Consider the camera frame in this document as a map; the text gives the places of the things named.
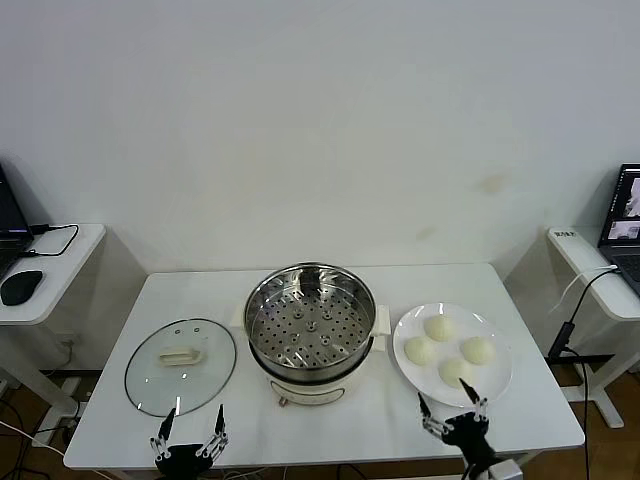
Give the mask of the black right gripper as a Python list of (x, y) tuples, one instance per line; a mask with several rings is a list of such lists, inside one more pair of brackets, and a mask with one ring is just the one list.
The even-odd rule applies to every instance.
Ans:
[(469, 465), (494, 465), (499, 461), (499, 458), (485, 438), (489, 429), (488, 399), (481, 397), (463, 378), (459, 378), (459, 383), (472, 402), (474, 412), (461, 414), (441, 422), (432, 416), (425, 398), (421, 393), (418, 393), (422, 426), (436, 438), (442, 438), (446, 445), (459, 448)]

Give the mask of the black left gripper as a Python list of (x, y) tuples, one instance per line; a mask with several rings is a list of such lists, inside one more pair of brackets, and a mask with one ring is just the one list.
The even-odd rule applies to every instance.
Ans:
[(172, 408), (161, 422), (158, 434), (149, 439), (157, 470), (162, 475), (200, 475), (210, 470), (213, 466), (212, 458), (218, 458), (229, 442), (224, 405), (219, 405), (213, 435), (203, 445), (167, 446), (175, 413), (176, 408)]

